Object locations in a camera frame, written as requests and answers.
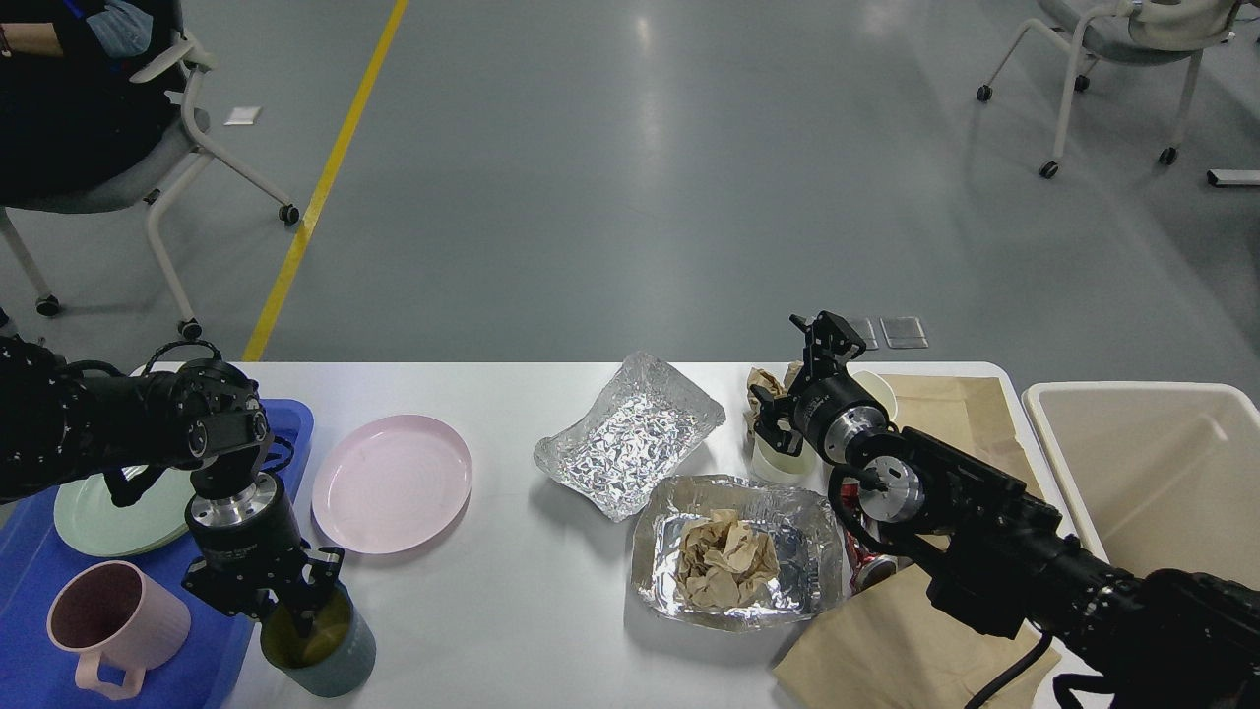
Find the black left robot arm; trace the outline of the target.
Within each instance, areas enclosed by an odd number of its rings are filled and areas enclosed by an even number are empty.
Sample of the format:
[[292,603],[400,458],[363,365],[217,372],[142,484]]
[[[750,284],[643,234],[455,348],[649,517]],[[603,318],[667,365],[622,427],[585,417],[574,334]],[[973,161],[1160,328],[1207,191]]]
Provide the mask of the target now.
[[126,377],[6,336],[1,395],[4,502],[100,475],[113,506],[129,508],[163,474],[186,472],[184,521],[199,553],[183,584],[223,615],[284,612],[300,638],[314,633],[344,553],[302,540],[258,383],[220,351]]

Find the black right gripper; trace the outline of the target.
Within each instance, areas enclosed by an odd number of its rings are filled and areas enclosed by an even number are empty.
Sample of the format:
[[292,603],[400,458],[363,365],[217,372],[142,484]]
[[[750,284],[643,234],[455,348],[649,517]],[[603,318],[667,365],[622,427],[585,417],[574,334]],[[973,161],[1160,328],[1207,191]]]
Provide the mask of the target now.
[[805,337],[803,364],[782,398],[753,387],[761,404],[755,434],[772,450],[799,455],[804,440],[827,463],[869,463],[886,453],[888,412],[869,395],[847,364],[867,351],[867,341],[832,311],[790,316]]

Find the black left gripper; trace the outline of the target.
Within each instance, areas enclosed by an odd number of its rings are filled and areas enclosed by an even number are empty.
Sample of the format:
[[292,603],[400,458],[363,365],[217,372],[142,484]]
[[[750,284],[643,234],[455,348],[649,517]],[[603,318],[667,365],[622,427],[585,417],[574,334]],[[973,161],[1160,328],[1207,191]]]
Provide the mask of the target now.
[[208,475],[192,482],[185,521],[202,555],[188,565],[183,588],[220,615],[252,622],[271,615],[276,596],[297,636],[307,638],[346,552],[302,548],[284,481],[273,475],[256,475],[237,492],[212,489]]

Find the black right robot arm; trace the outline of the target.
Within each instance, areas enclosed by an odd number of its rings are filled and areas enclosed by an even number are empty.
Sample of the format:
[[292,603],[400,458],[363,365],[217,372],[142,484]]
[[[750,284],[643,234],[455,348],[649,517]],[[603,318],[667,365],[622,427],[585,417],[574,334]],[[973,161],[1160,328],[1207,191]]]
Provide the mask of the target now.
[[803,366],[782,395],[750,387],[753,429],[782,455],[810,447],[832,463],[828,501],[868,550],[907,557],[930,578],[936,610],[979,633],[1040,641],[969,700],[979,708],[1053,640],[1092,674],[1061,674],[1062,708],[1077,693],[1115,708],[1255,708],[1257,592],[1207,573],[1133,576],[1057,534],[1061,513],[1024,482],[914,427],[898,427],[848,363],[864,337],[832,311],[791,317]]

